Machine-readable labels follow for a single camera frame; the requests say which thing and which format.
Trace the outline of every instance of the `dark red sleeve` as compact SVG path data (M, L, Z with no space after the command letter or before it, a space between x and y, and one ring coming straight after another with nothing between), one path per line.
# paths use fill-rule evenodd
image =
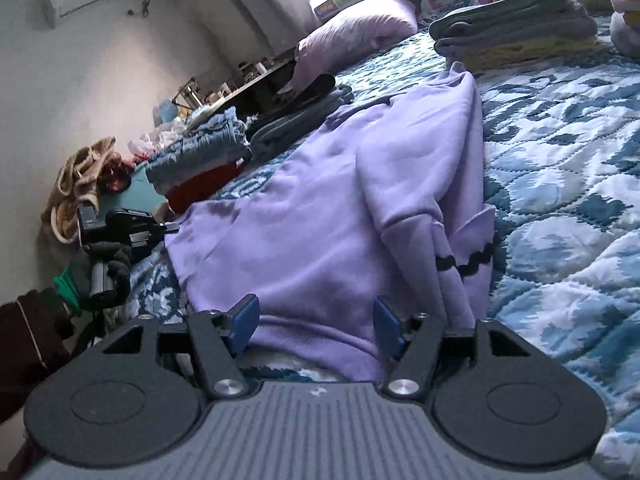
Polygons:
M70 356L62 342L74 327L62 300L47 288L0 306L0 423Z

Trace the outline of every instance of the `person's arm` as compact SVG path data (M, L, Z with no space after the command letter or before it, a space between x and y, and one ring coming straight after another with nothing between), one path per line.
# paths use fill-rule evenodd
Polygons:
M62 342L73 334L69 312L52 287L0 306L0 423L69 361Z
M95 303L91 271L98 261L107 263L114 290L106 301ZM0 424L20 409L34 387L71 359L62 342L74 334L73 315L126 301L130 269L129 247L91 244L73 257L52 287L0 306Z

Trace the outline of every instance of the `blue patterned quilt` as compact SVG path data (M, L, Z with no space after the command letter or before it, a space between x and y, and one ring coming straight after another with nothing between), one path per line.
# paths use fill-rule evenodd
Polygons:
M640 478L640 66L610 46L478 75L485 199L498 209L491 316L593 386L610 426L595 466ZM444 67L421 32L342 72L362 102ZM295 149L220 190L257 192ZM160 245L132 276L120 319L185 316Z

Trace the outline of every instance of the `lavender hoodie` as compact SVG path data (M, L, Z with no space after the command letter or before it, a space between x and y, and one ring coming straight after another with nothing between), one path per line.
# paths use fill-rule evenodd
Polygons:
M257 294L252 344L353 381L384 373L379 294L407 314L473 326L490 264L460 266L492 241L494 210L482 204L481 101L463 70L457 62L404 94L343 106L260 193L192 205L166 240L192 309Z

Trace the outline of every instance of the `black glove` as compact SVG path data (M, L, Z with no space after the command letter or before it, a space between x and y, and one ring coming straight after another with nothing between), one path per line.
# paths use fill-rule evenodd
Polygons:
M107 265L107 274L113 280L114 290L100 302L92 301L91 274L97 262ZM76 315L80 310L95 312L118 306L127 301L131 287L131 248L114 242L98 242L86 245L73 257L61 276L53 280L60 297Z

